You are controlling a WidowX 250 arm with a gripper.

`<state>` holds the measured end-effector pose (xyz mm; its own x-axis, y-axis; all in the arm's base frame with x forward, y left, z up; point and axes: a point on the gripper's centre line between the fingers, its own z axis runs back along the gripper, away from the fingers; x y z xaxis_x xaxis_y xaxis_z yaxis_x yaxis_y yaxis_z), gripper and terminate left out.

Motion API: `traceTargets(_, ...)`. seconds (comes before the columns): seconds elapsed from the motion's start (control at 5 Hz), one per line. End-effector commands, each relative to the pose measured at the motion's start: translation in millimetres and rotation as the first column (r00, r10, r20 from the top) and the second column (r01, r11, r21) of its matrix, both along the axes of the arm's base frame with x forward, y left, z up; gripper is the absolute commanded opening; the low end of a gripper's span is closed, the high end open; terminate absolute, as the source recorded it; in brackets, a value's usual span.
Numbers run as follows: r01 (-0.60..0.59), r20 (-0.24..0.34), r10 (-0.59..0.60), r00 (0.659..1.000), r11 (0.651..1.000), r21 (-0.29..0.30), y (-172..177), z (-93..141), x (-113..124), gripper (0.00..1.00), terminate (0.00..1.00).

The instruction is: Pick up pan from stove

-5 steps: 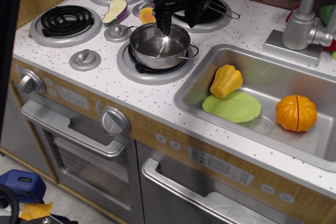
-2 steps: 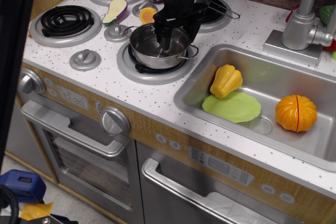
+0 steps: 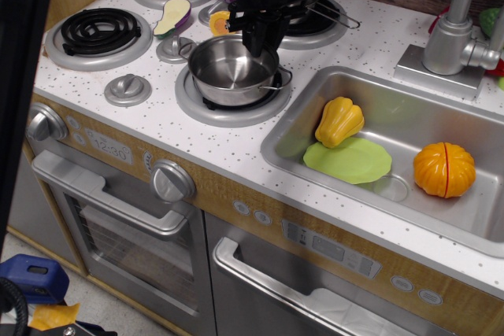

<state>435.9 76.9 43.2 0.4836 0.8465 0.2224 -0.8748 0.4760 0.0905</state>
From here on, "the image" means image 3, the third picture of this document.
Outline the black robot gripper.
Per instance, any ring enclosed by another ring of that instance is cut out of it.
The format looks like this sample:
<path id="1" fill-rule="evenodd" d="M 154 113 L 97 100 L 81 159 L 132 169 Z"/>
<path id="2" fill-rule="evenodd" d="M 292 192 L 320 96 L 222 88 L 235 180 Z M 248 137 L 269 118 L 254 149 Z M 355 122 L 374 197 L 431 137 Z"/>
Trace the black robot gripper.
<path id="1" fill-rule="evenodd" d="M 260 56 L 263 42 L 277 50 L 290 24 L 287 5 L 297 1 L 235 0 L 228 7 L 227 29 L 242 31 L 243 45 L 253 57 Z"/>

